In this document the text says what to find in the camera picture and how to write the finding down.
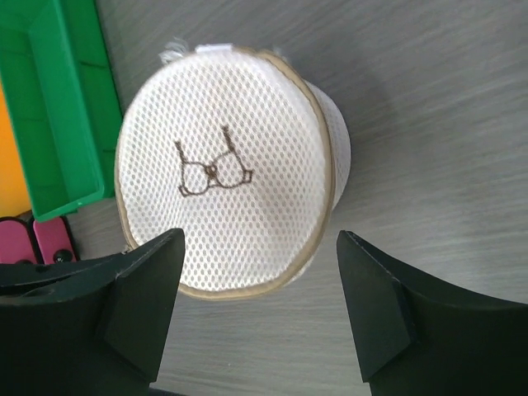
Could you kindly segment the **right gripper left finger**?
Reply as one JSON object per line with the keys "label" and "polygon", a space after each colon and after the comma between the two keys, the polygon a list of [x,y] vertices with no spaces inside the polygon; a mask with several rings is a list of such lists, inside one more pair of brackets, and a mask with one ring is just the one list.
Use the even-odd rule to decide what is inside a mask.
{"label": "right gripper left finger", "polygon": [[171,229],[127,253],[2,265],[2,394],[159,394],[185,251]]}

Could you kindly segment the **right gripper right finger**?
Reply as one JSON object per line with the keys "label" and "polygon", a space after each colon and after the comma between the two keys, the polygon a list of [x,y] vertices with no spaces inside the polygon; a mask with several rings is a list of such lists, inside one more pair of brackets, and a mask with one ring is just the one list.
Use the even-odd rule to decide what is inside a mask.
{"label": "right gripper right finger", "polygon": [[527,307],[410,266],[350,231],[337,260],[373,395],[524,395]]}

